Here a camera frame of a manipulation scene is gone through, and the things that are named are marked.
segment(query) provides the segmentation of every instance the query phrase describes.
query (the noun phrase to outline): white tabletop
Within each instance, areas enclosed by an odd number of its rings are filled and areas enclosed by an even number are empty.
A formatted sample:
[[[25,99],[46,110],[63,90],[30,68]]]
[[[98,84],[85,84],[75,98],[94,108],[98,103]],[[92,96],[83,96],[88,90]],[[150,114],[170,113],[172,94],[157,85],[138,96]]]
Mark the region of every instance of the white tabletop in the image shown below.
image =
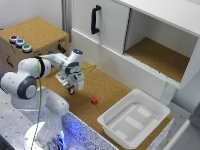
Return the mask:
[[[115,1],[200,37],[200,0]]]

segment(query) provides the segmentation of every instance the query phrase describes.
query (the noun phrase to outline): white plastic bin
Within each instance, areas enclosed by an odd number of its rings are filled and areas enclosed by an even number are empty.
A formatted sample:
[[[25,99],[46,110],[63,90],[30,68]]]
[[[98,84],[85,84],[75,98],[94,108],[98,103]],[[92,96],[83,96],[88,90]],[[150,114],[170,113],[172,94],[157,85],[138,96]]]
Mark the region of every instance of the white plastic bin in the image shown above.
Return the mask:
[[[134,89],[97,120],[118,144],[135,149],[169,113],[169,108]]]

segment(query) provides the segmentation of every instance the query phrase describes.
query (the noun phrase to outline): green cable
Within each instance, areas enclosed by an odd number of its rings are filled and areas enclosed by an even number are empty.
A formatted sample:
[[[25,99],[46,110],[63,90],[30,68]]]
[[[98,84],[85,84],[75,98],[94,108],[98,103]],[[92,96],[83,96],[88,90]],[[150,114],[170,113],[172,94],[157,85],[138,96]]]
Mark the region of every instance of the green cable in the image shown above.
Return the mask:
[[[92,71],[97,67],[97,65],[91,65],[91,66],[89,66],[89,67],[73,68],[73,67],[68,67],[68,66],[65,66],[65,65],[63,65],[63,64],[60,64],[60,63],[58,63],[58,62],[56,62],[56,61],[54,61],[54,60],[52,60],[52,59],[50,59],[50,58],[42,57],[42,59],[50,60],[50,61],[52,61],[52,62],[54,62],[54,63],[56,63],[56,64],[59,64],[59,65],[61,65],[61,66],[63,66],[63,67],[70,68],[70,69],[88,69],[88,68],[92,68],[92,67],[93,67],[88,73],[86,73],[86,74],[85,74],[81,79],[79,79],[74,85],[76,85],[78,82],[80,82],[81,80],[83,80],[88,74],[90,74],[90,72],[92,72]]]
[[[40,112],[41,112],[41,104],[42,104],[42,89],[41,89],[41,78],[40,78],[39,59],[38,59],[37,65],[38,65],[38,74],[39,74],[39,83],[40,83],[40,105],[39,105],[39,113],[38,113],[38,122],[37,122],[37,127],[36,127],[36,130],[35,130],[35,134],[34,134],[34,137],[33,137],[33,142],[32,142],[32,145],[31,145],[31,150],[32,150],[32,148],[33,148],[33,143],[34,143],[35,136],[36,136],[36,133],[37,133],[37,130],[38,130],[38,125],[39,125],[39,122],[40,122]]]

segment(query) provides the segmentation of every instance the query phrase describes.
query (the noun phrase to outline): cabinet shelf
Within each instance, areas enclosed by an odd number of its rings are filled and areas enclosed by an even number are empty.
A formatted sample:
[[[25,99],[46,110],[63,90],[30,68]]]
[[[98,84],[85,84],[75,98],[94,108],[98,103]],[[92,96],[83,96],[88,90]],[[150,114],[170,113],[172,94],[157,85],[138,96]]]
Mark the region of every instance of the cabinet shelf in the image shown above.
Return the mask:
[[[149,38],[144,38],[125,53],[178,82],[181,82],[190,60]]]

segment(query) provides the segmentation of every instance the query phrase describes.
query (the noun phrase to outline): cabinet door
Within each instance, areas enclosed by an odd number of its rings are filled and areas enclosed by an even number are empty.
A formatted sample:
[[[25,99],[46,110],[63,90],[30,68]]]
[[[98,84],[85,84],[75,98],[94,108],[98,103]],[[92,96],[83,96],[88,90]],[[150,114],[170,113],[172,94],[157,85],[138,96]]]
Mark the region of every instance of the cabinet door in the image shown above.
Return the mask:
[[[91,14],[96,5],[96,28],[100,31],[91,34]],[[129,8],[112,0],[74,0],[73,29],[100,45],[119,54],[123,53],[129,17]]]

